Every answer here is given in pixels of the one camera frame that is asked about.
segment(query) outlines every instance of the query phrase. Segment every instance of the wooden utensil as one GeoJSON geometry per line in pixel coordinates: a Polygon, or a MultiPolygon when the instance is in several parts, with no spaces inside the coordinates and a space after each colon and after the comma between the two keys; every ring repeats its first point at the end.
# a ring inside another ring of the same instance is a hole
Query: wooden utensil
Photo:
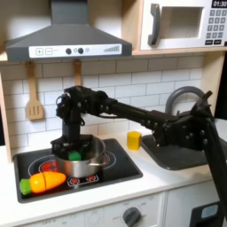
{"type": "Polygon", "coordinates": [[[35,63],[26,63],[27,75],[28,75],[28,85],[30,91],[30,100],[26,106],[26,114],[29,120],[36,120],[43,118],[43,107],[41,103],[37,100],[36,96],[36,86],[35,86],[35,63]]]}
{"type": "Polygon", "coordinates": [[[82,86],[82,62],[74,61],[74,85],[82,86]]]}

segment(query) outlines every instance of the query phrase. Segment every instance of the white microwave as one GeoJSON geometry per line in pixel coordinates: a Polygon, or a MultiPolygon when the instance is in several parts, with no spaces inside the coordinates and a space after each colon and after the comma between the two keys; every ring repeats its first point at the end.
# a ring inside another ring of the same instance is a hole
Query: white microwave
{"type": "Polygon", "coordinates": [[[140,50],[227,45],[227,0],[144,0],[140,50]]]}

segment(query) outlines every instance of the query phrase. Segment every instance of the toy carrot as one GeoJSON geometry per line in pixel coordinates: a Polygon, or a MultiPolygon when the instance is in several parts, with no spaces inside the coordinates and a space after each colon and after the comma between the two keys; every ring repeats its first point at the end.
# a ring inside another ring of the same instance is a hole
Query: toy carrot
{"type": "Polygon", "coordinates": [[[23,195],[31,192],[42,193],[53,189],[66,181],[67,177],[62,173],[44,172],[35,174],[30,179],[20,180],[20,191],[23,195]]]}

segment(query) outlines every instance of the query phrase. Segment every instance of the stovetop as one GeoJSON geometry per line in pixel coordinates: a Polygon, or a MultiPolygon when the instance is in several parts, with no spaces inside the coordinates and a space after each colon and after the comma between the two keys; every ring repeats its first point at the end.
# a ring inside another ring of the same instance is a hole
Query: stovetop
{"type": "Polygon", "coordinates": [[[51,149],[15,155],[14,167],[18,201],[27,203],[44,200],[142,177],[141,171],[117,140],[107,139],[104,142],[106,144],[106,165],[95,176],[69,177],[61,186],[40,194],[23,195],[20,192],[20,180],[45,171],[58,172],[55,156],[51,154],[51,149]]]}

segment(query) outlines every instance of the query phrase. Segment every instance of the gray range hood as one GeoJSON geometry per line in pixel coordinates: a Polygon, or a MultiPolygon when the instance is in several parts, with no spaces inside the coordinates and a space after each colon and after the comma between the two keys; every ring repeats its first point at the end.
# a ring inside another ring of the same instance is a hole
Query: gray range hood
{"type": "Polygon", "coordinates": [[[87,0],[51,0],[51,25],[6,43],[9,61],[130,56],[132,45],[88,25],[87,0]]]}

